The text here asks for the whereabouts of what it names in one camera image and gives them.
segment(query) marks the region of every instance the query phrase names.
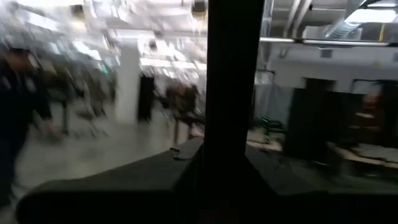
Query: gray floor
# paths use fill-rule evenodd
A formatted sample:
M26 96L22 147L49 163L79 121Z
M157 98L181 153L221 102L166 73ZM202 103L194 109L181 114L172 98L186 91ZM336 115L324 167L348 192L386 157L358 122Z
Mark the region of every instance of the gray floor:
M70 130L88 130L88 123L77 118L75 110L70 110ZM60 125L61 108L53 105L52 111L55 124ZM108 136L97 139L68 137L51 143L32 128L17 163L18 183L32 188L49 180L86 177L153 156L172 146L174 125L159 110L153 111L150 123L136 125L115 122L111 105L106 111L108 117L97 120L96 124ZM180 127L180 142L185 139L184 128Z

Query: dark jacket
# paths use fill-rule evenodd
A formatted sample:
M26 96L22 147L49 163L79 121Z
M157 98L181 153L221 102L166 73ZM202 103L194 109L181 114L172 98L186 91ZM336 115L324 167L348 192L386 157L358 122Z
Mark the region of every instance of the dark jacket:
M26 130L33 110L43 119L51 118L48 93L35 72L14 72L0 64L0 139Z

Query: white pillar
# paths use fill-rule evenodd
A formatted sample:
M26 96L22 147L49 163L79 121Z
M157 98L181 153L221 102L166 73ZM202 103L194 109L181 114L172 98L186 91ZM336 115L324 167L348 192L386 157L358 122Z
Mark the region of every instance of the white pillar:
M116 121L135 124L138 113L139 59L137 45L121 47L120 67L117 70Z

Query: dark pillar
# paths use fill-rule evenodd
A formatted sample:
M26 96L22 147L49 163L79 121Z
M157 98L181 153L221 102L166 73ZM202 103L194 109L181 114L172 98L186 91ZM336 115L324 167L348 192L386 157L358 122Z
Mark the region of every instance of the dark pillar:
M244 159L264 0L209 1L202 180L230 188Z

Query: column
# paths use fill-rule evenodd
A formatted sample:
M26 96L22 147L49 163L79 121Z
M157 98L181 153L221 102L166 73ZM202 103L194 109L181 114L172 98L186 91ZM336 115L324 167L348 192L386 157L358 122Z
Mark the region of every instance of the column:
M116 121L135 124L138 112L139 59L137 44L122 46L120 67L117 70Z

